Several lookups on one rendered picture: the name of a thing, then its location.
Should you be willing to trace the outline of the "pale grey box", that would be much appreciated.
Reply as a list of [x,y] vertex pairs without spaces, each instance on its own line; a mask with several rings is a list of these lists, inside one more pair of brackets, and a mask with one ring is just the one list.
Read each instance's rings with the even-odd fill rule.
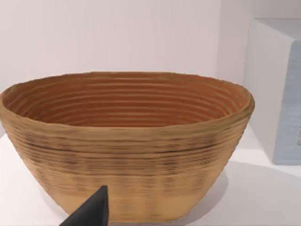
[[301,166],[301,19],[251,22],[243,85],[255,99],[250,124],[269,160]]

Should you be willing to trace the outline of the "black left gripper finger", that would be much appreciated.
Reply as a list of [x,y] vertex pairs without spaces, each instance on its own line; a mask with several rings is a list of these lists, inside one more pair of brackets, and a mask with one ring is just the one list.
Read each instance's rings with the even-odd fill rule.
[[108,226],[108,187],[101,186],[59,226]]

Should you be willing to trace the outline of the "brown woven basket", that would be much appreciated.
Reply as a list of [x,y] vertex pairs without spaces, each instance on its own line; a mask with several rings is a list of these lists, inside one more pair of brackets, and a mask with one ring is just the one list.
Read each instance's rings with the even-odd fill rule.
[[44,191],[72,214],[107,186],[111,222],[185,216],[236,149],[245,87],[196,74],[71,73],[0,93],[0,120]]

